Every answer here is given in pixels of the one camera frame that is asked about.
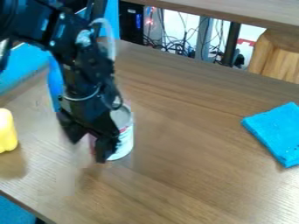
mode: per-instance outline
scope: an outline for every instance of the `blue panel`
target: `blue panel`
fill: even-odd
[[[1,224],[34,224],[35,220],[36,218],[33,214],[0,196]]]
[[[23,44],[11,51],[7,68],[0,74],[0,94],[13,88],[33,71],[41,68],[51,54]]]

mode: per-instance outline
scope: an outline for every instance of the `wooden chair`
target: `wooden chair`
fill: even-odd
[[[278,80],[299,83],[299,38],[266,30],[254,46],[248,71]]]

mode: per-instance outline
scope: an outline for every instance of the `table surface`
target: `table surface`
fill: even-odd
[[[297,0],[122,0],[299,34]]]
[[[1,96],[19,147],[0,193],[49,223],[298,223],[299,168],[283,169],[240,125],[295,84],[121,43],[117,80],[135,113],[129,156],[90,164],[52,112],[45,73]]]

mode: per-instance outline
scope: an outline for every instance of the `black robotic arm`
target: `black robotic arm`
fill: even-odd
[[[11,43],[24,41],[50,51],[62,70],[64,94],[58,118],[75,144],[86,133],[97,137],[97,162],[115,153],[119,130],[110,111],[122,105],[114,82],[114,62],[99,47],[90,21],[46,0],[0,0],[0,69],[7,63]]]

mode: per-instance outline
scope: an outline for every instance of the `tin can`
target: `tin can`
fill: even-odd
[[[123,104],[119,109],[110,112],[111,119],[115,122],[120,131],[119,143],[116,145],[115,154],[111,155],[107,161],[113,161],[127,156],[134,147],[134,119],[131,109]],[[89,143],[94,150],[95,137],[89,135]]]

